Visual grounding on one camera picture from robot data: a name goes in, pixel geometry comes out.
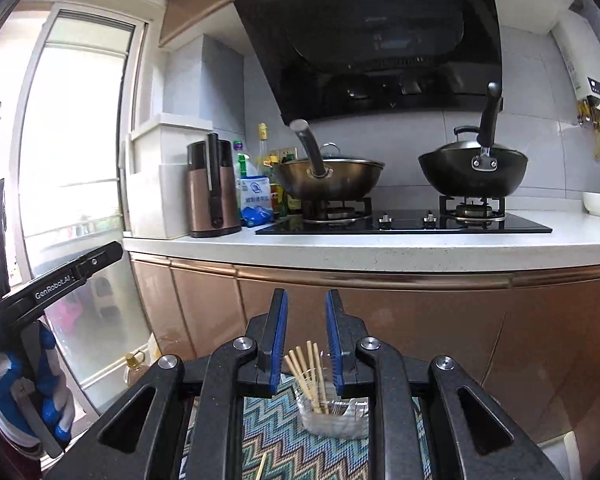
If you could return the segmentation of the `blue white gloved hand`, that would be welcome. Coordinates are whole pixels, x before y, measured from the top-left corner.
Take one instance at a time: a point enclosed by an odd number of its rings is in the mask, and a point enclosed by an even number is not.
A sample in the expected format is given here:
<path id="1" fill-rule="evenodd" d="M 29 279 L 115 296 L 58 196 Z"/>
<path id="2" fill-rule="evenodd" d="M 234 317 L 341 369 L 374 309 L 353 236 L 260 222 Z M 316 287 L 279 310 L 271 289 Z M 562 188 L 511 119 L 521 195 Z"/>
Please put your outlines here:
<path id="1" fill-rule="evenodd" d="M 73 395 L 46 324 L 24 333 L 23 352 L 0 352 L 0 435 L 24 456 L 56 457 L 71 441 Z"/>

